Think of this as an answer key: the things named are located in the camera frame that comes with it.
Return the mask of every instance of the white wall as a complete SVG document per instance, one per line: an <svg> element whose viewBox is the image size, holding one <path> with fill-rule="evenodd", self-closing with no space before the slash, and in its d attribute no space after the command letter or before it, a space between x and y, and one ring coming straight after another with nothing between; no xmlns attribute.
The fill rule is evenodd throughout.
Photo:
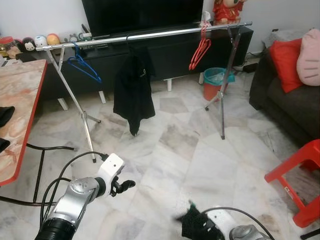
<svg viewBox="0 0 320 240"><path fill-rule="evenodd" d="M204 0L203 10L212 13L213 5L213 0ZM256 53L272 29L320 29L320 0L248 0L240 15L242 22L253 22L248 52Z"/></svg>
<svg viewBox="0 0 320 240"><path fill-rule="evenodd" d="M211 14L213 1L203 3L203 9ZM57 33L64 38L81 32L82 23L89 26L81 0L6 0L1 9L2 36L22 39ZM248 0L241 16L243 21L253 21L248 51L255 53L263 49L262 40L272 29L320 29L320 0Z"/></svg>
<svg viewBox="0 0 320 240"><path fill-rule="evenodd" d="M56 33L62 39L89 27L81 0L3 0L0 33L16 39Z"/></svg>

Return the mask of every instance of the dark gray sofa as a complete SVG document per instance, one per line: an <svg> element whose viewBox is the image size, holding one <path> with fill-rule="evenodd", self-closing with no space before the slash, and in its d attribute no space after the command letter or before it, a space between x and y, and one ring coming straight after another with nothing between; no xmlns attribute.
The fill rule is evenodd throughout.
<svg viewBox="0 0 320 240"><path fill-rule="evenodd" d="M249 102L265 110L299 145L320 138L320 87L303 85L285 93L268 49L255 71Z"/></svg>

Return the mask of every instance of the red plastic stool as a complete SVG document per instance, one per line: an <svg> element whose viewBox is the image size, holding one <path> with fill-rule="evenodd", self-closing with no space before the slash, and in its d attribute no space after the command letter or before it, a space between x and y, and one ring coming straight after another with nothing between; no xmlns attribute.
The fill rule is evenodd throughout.
<svg viewBox="0 0 320 240"><path fill-rule="evenodd" d="M297 193L282 177L282 175L296 167L298 164L302 164L301 167L310 171L320 168L320 139L313 140L304 145L288 160L265 175L264 179L268 183L276 179L279 180L285 191L289 194L300 210L298 214L293 217L293 221L297 226L305 228L320 217L320 195L305 206Z"/></svg>

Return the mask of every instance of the white cabinet leg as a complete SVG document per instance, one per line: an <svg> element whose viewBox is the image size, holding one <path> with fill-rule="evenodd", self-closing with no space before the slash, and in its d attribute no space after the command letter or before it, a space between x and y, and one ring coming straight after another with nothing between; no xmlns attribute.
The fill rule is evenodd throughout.
<svg viewBox="0 0 320 240"><path fill-rule="evenodd" d="M100 95L101 102L103 104L105 104L106 103L106 98L105 98L104 91L99 91L99 95Z"/></svg>
<svg viewBox="0 0 320 240"><path fill-rule="evenodd" d="M168 88L168 92L172 91L172 78L166 80L166 86Z"/></svg>
<svg viewBox="0 0 320 240"><path fill-rule="evenodd" d="M66 103L64 98L58 98L58 102L60 103L63 110L67 111L69 109L68 104Z"/></svg>
<svg viewBox="0 0 320 240"><path fill-rule="evenodd" d="M204 82L205 82L204 73L201 72L199 76L199 84L204 84Z"/></svg>

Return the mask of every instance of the red table edge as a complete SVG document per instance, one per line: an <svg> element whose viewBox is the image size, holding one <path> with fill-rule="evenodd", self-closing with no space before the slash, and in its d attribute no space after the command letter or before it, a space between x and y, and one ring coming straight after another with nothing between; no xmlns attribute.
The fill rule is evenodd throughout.
<svg viewBox="0 0 320 240"><path fill-rule="evenodd" d="M36 112L36 109L37 109L37 105L38 105L38 100L39 100L42 84L43 84L44 79L45 79L45 74L46 74L46 71L47 71L47 65L48 65L48 63L47 63L47 61L45 61L45 65L44 65L44 68L43 68L41 80L40 80L39 87L38 87L38 92L36 93L34 104L33 104L33 108L32 108L32 111L31 111L31 116L30 116L30 119L29 119L29 123L28 123L28 126L26 127L26 132L25 132L23 143L22 143L21 152L20 152L20 155L19 155L19 160L18 160L18 163L17 163L16 168L15 168L15 172L14 172L12 177L10 177L10 178L8 178L8 179L6 179L4 181L1 181L0 182L0 186L12 183L13 181L15 181L18 178L18 175L19 175L19 172L20 172L20 168L21 168L21 164L22 164L22 160L23 160L24 155L25 155L25 150L26 150L27 141L28 141L28 138L29 138L29 135L30 135L32 123L34 121L34 116L35 116L35 112Z"/></svg>

